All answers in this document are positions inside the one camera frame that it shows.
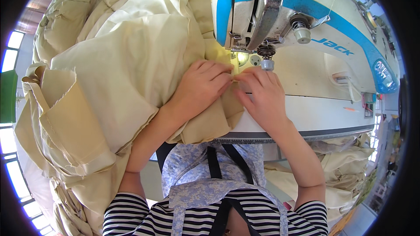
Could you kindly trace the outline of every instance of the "striped shirt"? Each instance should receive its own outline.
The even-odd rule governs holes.
[[[257,189],[237,189],[225,198],[241,203],[250,225],[260,235],[278,235],[278,208]],[[208,235],[221,201],[187,209],[183,235]],[[289,235],[328,235],[327,208],[323,202],[307,202],[288,211]],[[103,235],[170,235],[173,209],[162,200],[149,210],[146,200],[132,193],[118,193],[105,212]]]

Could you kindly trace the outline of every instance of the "green object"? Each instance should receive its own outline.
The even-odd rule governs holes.
[[[18,75],[15,70],[0,74],[0,123],[16,122],[16,88]]]

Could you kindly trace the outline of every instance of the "forearm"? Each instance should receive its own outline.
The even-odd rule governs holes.
[[[285,154],[299,187],[325,185],[324,172],[318,157],[291,121],[288,120],[272,136]]]
[[[140,172],[160,145],[185,122],[186,119],[176,113],[170,102],[162,106],[150,123],[134,139],[126,172]]]

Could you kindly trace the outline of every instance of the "fabric pile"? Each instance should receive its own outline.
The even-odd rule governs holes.
[[[27,103],[15,132],[52,180],[61,234],[102,234],[133,139],[197,59],[229,62],[213,38],[210,0],[51,2],[22,79]],[[244,111],[233,87],[168,142],[232,130]]]
[[[368,134],[364,133],[346,150],[318,154],[327,185],[325,192],[327,221],[343,216],[356,203],[365,181],[368,158],[374,151],[375,149],[369,147]],[[266,163],[264,169],[267,180],[296,201],[298,186],[292,171],[276,162]]]

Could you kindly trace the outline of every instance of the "left hand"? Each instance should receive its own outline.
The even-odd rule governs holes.
[[[231,64],[197,60],[182,76],[171,100],[164,107],[187,122],[207,109],[232,84]]]

